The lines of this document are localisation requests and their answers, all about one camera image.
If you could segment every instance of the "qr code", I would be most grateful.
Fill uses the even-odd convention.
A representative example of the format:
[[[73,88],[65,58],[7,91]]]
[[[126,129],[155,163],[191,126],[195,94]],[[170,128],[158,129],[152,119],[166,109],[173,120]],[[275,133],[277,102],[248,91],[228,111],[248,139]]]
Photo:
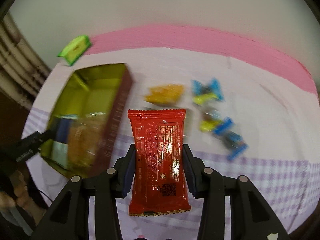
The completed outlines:
[[[162,184],[162,188],[160,189],[163,197],[170,197],[176,195],[176,184],[175,183],[168,183]]]

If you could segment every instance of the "maroon box side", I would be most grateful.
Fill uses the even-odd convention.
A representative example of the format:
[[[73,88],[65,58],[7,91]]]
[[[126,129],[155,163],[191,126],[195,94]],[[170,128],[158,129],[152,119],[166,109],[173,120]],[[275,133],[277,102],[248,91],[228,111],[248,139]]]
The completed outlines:
[[[125,70],[122,76],[121,84],[111,108],[108,121],[102,132],[101,140],[97,149],[96,159],[88,174],[89,177],[96,176],[109,168],[113,146],[118,133],[123,109],[129,96],[132,84],[133,79],[127,65],[125,64]]]

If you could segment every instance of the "silver screw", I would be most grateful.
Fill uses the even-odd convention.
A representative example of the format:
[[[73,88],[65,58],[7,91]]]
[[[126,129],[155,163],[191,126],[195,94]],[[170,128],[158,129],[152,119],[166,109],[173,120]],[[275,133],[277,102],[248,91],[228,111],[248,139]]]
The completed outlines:
[[[107,169],[107,173],[108,174],[114,174],[116,172],[116,169],[115,168],[109,168]]]
[[[204,171],[204,173],[206,173],[206,174],[211,174],[211,173],[213,173],[213,169],[211,169],[211,168],[209,168],[209,167],[205,167],[205,168],[203,169],[203,171]]]
[[[71,178],[71,181],[72,182],[78,182],[80,180],[80,177],[79,176],[73,176],[72,178]]]
[[[241,182],[247,182],[247,181],[248,181],[248,178],[247,178],[246,176],[242,175],[242,176],[239,177],[239,180],[240,180]]]

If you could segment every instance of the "green and yellow package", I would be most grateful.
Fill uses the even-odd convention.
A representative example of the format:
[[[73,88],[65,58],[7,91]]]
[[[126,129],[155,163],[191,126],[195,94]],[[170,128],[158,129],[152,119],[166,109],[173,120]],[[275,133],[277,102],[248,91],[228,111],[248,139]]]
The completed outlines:
[[[78,36],[69,42],[58,57],[63,57],[72,66],[90,46],[91,42],[87,35]]]

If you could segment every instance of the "white wall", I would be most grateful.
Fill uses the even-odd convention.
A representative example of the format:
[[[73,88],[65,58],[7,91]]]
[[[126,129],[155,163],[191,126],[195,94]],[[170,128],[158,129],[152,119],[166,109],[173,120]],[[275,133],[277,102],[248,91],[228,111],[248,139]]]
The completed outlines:
[[[303,0],[16,0],[10,12],[51,68],[80,34],[189,24],[263,41],[302,62],[320,84],[320,25]]]

